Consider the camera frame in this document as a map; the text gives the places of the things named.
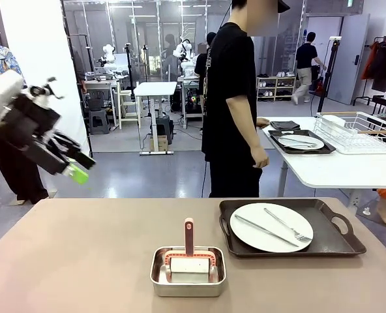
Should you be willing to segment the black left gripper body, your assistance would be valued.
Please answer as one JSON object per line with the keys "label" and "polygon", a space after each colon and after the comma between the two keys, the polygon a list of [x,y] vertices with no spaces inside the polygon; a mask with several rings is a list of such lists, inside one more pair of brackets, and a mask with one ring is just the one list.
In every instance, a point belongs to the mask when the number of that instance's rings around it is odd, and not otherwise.
{"label": "black left gripper body", "polygon": [[0,140],[52,175],[66,171],[66,159],[51,146],[53,128],[60,118],[48,106],[48,100],[54,96],[52,93],[19,93],[10,98],[0,95]]}

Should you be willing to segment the person's right hand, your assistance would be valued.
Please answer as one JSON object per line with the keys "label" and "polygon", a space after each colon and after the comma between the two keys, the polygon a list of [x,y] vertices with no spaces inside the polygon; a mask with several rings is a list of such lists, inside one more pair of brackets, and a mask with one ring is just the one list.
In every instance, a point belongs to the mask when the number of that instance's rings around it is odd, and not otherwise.
{"label": "person's right hand", "polygon": [[262,146],[251,148],[251,155],[255,162],[255,168],[262,169],[269,165],[269,157]]}

